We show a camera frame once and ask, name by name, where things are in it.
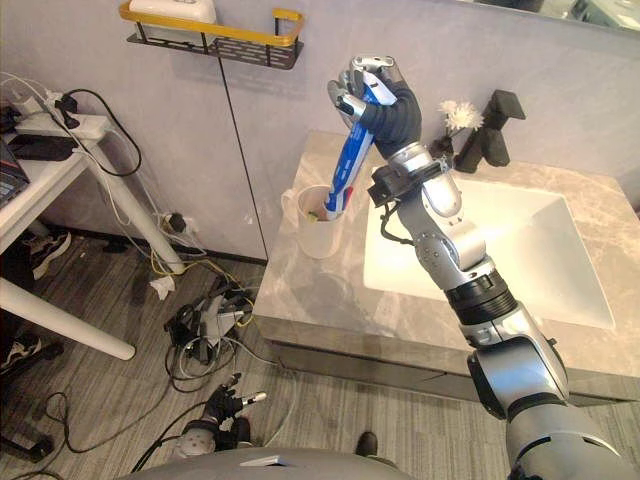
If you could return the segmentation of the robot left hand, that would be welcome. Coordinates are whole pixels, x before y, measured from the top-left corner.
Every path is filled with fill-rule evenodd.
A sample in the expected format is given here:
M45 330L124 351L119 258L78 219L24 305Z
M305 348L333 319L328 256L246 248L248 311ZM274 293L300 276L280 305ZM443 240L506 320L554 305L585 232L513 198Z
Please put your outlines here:
M213 391L205 402L202 419L215 425L221 425L247 406L267 399L267 393L264 391L248 396L237 396L235 386L241 377L241 373L233 373Z

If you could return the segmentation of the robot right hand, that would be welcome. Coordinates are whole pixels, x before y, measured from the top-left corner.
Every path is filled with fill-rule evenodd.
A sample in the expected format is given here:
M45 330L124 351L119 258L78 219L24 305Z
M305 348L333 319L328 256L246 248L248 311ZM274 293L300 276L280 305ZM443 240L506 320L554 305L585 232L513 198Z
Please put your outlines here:
M391 105L378 105L364 99L364 72L381 80L396 98ZM391 56L356 56L337 80L330 80L327 92L345 125L360 124L373 136L384 159L421 139L421 110L412 89Z

